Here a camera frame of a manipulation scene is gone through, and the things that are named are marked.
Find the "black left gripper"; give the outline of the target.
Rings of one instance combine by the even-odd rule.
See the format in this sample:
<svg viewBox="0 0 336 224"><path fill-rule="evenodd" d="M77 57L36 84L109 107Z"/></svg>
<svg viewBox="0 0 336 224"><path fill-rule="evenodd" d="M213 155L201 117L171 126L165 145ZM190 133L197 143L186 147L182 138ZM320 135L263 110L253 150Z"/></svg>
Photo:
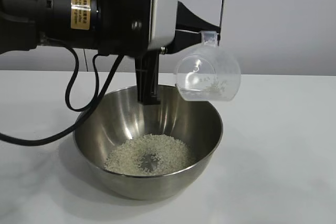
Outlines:
<svg viewBox="0 0 336 224"><path fill-rule="evenodd" d="M149 47L152 0L100 0L100 4L98 52L134 58L138 102L159 104L159 50ZM180 1L177 4L176 29L174 39L166 46L167 54L200 44L201 33L194 32L220 32L220 27L201 19Z"/></svg>

